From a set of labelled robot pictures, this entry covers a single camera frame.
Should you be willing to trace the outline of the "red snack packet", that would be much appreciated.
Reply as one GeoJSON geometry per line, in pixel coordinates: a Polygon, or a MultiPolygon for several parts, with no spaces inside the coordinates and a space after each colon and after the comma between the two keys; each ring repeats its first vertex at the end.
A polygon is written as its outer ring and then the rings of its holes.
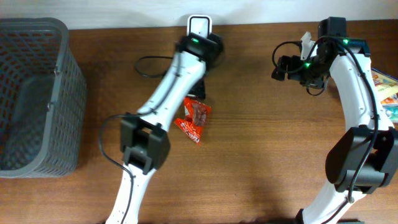
{"type": "Polygon", "coordinates": [[[177,118],[176,124],[193,142],[197,145],[201,143],[201,134],[208,117],[211,107],[197,100],[185,97],[184,101],[185,117],[177,118]]]}

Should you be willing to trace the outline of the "yellow chip bag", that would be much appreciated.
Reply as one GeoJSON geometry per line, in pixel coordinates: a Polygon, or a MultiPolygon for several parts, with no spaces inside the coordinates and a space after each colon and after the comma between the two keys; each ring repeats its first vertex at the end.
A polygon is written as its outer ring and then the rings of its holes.
{"type": "Polygon", "coordinates": [[[397,79],[382,73],[381,71],[372,68],[371,75],[374,85],[377,90],[377,97],[379,101],[383,101],[391,96],[397,94],[397,79]]]}

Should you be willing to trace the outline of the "teal tissue pack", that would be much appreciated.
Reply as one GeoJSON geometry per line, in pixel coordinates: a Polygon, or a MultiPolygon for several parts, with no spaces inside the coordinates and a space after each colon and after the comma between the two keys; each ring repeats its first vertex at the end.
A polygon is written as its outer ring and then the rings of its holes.
{"type": "Polygon", "coordinates": [[[393,122],[398,123],[398,107],[388,106],[385,107],[387,117],[393,122]]]}

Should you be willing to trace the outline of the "orange small box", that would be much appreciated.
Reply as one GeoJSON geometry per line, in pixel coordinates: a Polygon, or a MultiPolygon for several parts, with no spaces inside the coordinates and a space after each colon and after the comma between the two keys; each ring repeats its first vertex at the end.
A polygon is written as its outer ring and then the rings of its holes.
{"type": "Polygon", "coordinates": [[[381,101],[381,105],[383,107],[388,107],[388,106],[397,106],[398,105],[398,99],[397,99],[397,94],[392,95],[385,100],[381,101]]]}

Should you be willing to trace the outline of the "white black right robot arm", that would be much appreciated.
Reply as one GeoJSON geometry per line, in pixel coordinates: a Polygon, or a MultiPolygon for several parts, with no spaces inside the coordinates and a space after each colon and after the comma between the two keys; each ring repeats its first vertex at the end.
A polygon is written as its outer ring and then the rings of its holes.
{"type": "Polygon", "coordinates": [[[354,203],[390,184],[397,171],[397,130],[377,98],[369,45],[348,37],[345,18],[322,20],[317,40],[306,33],[295,44],[300,55],[272,59],[272,78],[296,80],[318,94],[333,80],[346,132],[326,157],[324,186],[294,222],[341,223],[354,203]]]}

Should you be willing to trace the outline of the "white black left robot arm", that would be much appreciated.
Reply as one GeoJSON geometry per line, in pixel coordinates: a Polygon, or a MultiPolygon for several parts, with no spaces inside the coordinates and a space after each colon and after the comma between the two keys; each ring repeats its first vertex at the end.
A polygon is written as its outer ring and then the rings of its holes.
{"type": "Polygon", "coordinates": [[[101,125],[119,118],[123,171],[121,185],[107,223],[137,223],[151,177],[162,167],[169,151],[168,131],[189,91],[208,73],[224,50],[216,34],[183,36],[172,63],[152,96],[134,114],[111,115],[101,125]]]}

